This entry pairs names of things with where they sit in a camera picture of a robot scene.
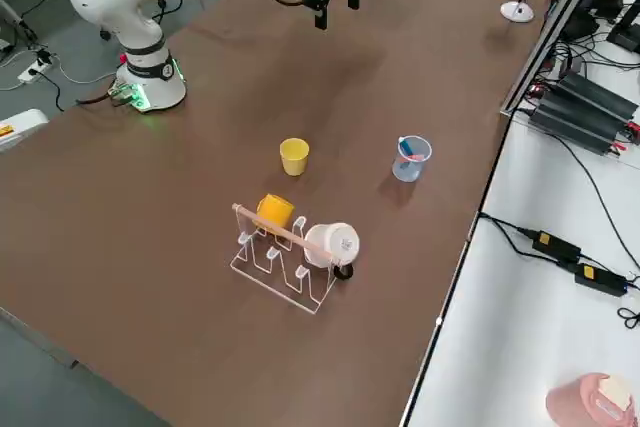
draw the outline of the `gray floor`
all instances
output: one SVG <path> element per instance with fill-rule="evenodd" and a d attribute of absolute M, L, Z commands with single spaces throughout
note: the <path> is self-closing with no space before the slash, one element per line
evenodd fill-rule
<path fill-rule="evenodd" d="M 0 424 L 160 427 L 165 422 L 82 365 L 68 369 L 0 322 Z"/>
<path fill-rule="evenodd" d="M 211 7 L 217 0 L 204 0 Z M 18 11 L 25 11 L 38 0 L 15 0 L 12 5 Z M 171 7 L 178 0 L 167 0 Z M 154 2 L 149 2 L 144 10 L 153 13 L 158 10 Z M 167 35 L 179 30 L 201 12 L 198 0 L 185 0 L 183 8 L 166 17 L 162 27 Z M 87 81 L 112 72 L 119 64 L 122 51 L 114 38 L 109 42 L 99 37 L 99 29 L 81 19 L 71 7 L 69 0 L 48 0 L 40 8 L 25 17 L 29 25 L 40 37 L 40 42 L 57 54 L 67 75 L 74 80 Z M 0 37 L 12 41 L 10 29 L 0 23 Z M 0 89 L 12 87 L 18 83 L 17 76 L 34 61 L 34 55 L 25 53 L 14 62 L 0 67 Z M 67 80 L 56 67 L 47 75 L 61 88 L 60 104 L 62 108 L 71 108 L 75 99 L 86 98 L 96 93 L 105 83 L 76 84 Z M 0 119 L 9 117 L 30 108 L 42 110 L 52 118 L 59 114 L 55 107 L 56 89 L 45 80 L 24 85 L 16 90 L 0 91 Z"/>

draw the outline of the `power strip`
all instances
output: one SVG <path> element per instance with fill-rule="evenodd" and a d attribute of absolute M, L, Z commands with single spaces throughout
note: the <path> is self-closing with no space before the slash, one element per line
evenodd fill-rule
<path fill-rule="evenodd" d="M 35 70 L 40 74 L 44 74 L 51 67 L 52 67 L 52 64 L 48 62 L 44 62 L 40 59 L 37 59 L 33 64 L 27 67 L 27 69 L 18 76 L 18 80 L 23 84 L 31 84 L 35 82 L 40 77 L 40 75 L 38 74 L 31 75 L 29 73 L 30 70 L 31 71 Z"/>

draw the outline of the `black power adapter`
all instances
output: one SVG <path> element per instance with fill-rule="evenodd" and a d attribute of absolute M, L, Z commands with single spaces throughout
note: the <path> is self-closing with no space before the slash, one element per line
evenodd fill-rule
<path fill-rule="evenodd" d="M 580 261 L 582 250 L 560 237 L 556 237 L 543 230 L 517 228 L 518 232 L 533 240 L 533 248 L 538 252 L 548 255 L 563 264 L 577 264 Z"/>
<path fill-rule="evenodd" d="M 621 275 L 589 264 L 578 264 L 576 267 L 574 277 L 576 284 L 584 285 L 614 297 L 622 297 L 627 293 L 628 281 Z"/>

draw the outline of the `clear plastic cup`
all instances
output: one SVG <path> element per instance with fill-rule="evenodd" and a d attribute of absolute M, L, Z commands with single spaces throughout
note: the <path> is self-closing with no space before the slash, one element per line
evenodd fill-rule
<path fill-rule="evenodd" d="M 391 171 L 402 182 L 415 182 L 431 157 L 431 144 L 417 135 L 398 139 L 398 154 Z"/>

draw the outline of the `brown table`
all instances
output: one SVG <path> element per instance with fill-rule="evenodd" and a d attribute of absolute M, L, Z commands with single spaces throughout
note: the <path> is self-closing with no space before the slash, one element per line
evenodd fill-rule
<path fill-rule="evenodd" d="M 321 32 L 222 0 L 171 39 L 185 105 L 75 108 L 0 158 L 0 305 L 178 426 L 396 425 L 540 28 L 503 1 L 333 0 Z M 401 184 L 409 133 L 434 155 Z M 299 179 L 290 136 L 311 144 Z M 360 234 L 315 316 L 228 266 L 231 204 L 267 192 Z"/>

